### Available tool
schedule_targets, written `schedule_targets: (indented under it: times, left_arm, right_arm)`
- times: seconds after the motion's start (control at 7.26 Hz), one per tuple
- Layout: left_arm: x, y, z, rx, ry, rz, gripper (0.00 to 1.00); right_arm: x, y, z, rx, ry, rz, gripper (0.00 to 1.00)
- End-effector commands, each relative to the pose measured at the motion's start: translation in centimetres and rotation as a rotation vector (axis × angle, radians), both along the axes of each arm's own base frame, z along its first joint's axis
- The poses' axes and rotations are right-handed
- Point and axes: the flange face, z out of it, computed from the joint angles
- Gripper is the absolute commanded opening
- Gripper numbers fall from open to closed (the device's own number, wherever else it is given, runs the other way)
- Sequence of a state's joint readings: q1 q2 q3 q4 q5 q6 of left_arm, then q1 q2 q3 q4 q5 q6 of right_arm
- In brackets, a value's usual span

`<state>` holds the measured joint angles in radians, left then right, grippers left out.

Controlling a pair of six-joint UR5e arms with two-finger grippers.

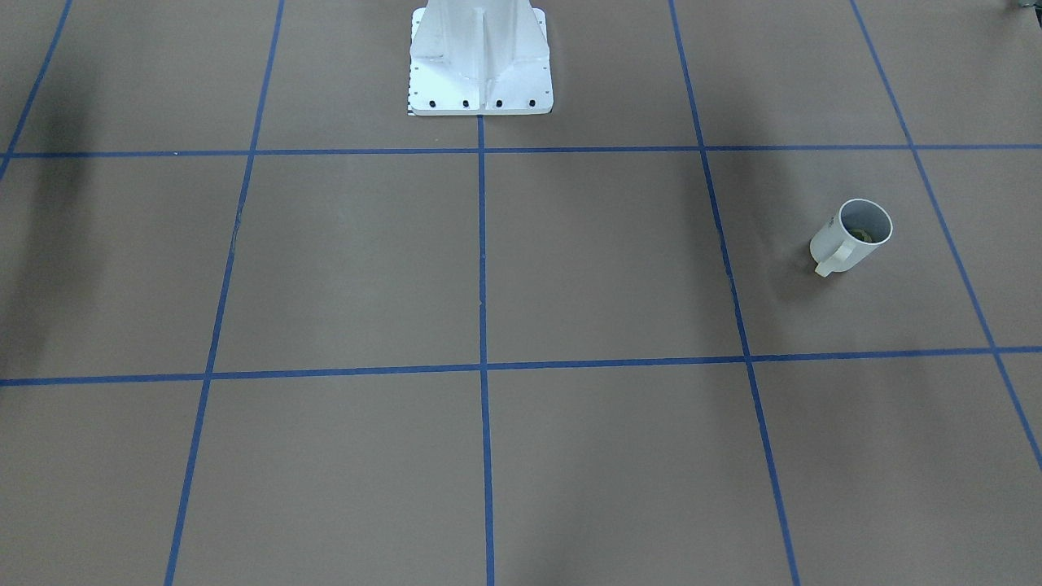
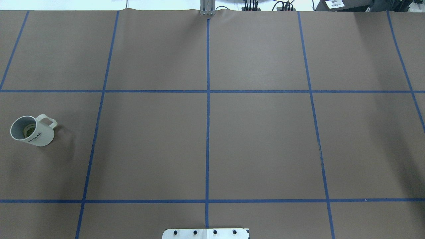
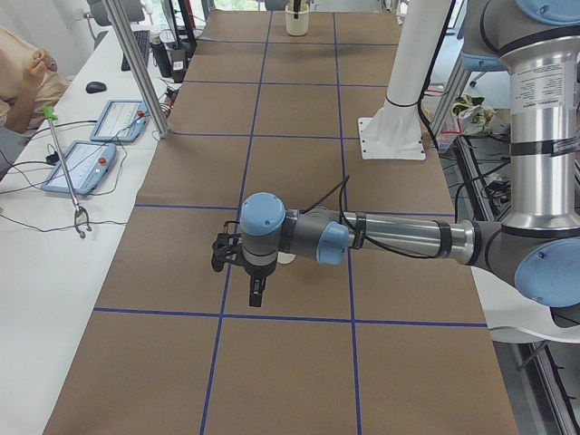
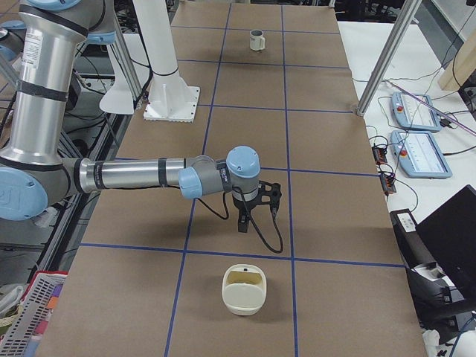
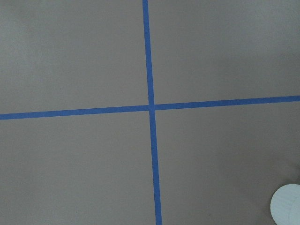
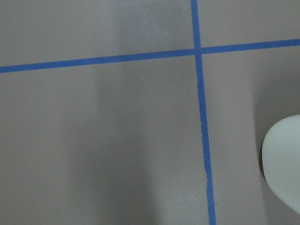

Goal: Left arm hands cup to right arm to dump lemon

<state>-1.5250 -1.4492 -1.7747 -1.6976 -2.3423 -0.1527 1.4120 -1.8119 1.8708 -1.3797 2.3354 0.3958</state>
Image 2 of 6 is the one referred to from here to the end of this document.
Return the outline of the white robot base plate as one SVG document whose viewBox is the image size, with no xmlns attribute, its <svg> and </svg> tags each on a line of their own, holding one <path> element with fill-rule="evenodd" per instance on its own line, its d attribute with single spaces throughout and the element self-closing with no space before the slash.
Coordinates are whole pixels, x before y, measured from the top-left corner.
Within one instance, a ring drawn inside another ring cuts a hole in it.
<svg viewBox="0 0 425 239">
<path fill-rule="evenodd" d="M 163 239 L 249 239 L 249 229 L 245 228 L 188 228 L 167 229 Z"/>
</svg>

